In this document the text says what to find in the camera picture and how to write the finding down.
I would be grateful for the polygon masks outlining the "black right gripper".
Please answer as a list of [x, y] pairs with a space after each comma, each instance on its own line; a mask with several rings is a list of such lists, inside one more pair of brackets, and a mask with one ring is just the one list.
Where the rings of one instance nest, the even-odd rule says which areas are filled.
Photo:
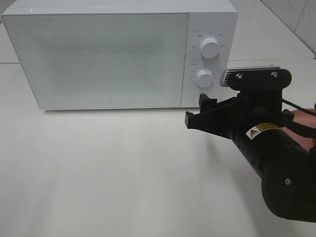
[[246, 138], [249, 114], [249, 97], [237, 95], [218, 102], [201, 93], [198, 100], [200, 113], [185, 113], [187, 129], [200, 130], [224, 138]]

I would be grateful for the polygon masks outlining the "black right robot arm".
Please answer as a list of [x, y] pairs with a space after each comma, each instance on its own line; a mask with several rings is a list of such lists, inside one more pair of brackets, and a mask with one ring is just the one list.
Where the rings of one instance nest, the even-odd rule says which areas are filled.
[[286, 131], [315, 138], [316, 130], [282, 109], [282, 93], [241, 92], [217, 102], [199, 97], [200, 112], [186, 112], [185, 125], [232, 140], [261, 178], [262, 196], [276, 216], [316, 220], [316, 150], [305, 150]]

